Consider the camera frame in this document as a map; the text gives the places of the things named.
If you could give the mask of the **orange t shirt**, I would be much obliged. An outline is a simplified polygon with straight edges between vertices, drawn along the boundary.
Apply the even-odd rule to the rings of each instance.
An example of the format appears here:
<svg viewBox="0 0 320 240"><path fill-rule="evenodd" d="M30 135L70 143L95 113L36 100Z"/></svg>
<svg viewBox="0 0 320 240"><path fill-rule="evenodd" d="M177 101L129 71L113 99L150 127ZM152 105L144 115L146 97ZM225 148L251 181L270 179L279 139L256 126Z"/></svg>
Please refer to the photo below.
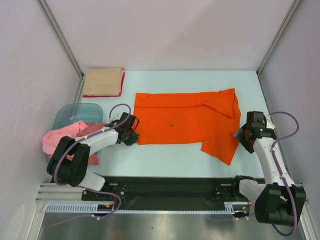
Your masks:
<svg viewBox="0 0 320 240"><path fill-rule="evenodd" d="M231 165L241 111L233 88L197 93L137 93L139 145L201 143L201 151Z"/></svg>

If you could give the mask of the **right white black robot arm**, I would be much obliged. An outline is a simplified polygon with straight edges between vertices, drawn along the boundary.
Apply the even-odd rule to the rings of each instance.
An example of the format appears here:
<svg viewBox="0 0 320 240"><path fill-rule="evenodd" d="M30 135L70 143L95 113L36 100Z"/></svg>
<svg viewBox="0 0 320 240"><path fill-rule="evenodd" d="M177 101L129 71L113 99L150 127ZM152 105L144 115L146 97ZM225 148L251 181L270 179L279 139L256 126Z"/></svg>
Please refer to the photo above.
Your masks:
<svg viewBox="0 0 320 240"><path fill-rule="evenodd" d="M234 136L249 153L257 155L264 186L253 177L237 175L231 196L237 201L247 198L259 223L296 227L307 196L286 169L273 124L263 112L249 111L246 123Z"/></svg>

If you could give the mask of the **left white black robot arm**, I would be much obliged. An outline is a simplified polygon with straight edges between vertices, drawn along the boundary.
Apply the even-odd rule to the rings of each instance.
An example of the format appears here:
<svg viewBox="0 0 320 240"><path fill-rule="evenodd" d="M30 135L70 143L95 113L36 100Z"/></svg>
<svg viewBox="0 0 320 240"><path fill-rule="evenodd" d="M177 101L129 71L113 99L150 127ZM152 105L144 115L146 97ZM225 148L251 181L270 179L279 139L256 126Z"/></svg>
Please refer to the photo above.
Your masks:
<svg viewBox="0 0 320 240"><path fill-rule="evenodd" d="M135 130L139 123L136 116L123 112L120 119L104 124L88 135L62 137L48 163L47 173L57 185L90 189L98 199L107 199L111 188L105 184L104 177L88 171L89 158L109 146L137 143L139 135Z"/></svg>

